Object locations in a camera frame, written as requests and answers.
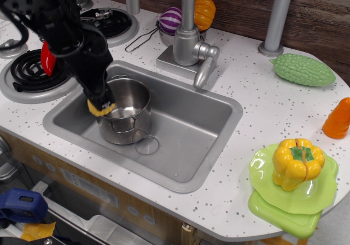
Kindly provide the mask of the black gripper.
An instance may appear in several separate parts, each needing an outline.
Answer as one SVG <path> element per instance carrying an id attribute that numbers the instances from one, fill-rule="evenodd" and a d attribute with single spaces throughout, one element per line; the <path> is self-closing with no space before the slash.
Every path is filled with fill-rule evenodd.
<path id="1" fill-rule="evenodd" d="M 64 59 L 83 92 L 97 110 L 106 110 L 115 103 L 107 84 L 107 67 L 113 57 L 109 52 L 103 33 L 94 25 L 83 23 L 75 38 L 56 51 L 56 56 Z"/>

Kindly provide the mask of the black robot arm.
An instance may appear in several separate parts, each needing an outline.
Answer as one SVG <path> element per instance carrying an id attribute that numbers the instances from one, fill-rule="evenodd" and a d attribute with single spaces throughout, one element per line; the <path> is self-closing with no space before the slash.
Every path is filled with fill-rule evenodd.
<path id="1" fill-rule="evenodd" d="M 115 99 L 106 81 L 113 58 L 103 33 L 81 21 L 75 0 L 1 0 L 1 12 L 22 34 L 19 45 L 27 42 L 28 30 L 35 32 L 65 61 L 97 110 L 113 109 Z"/>

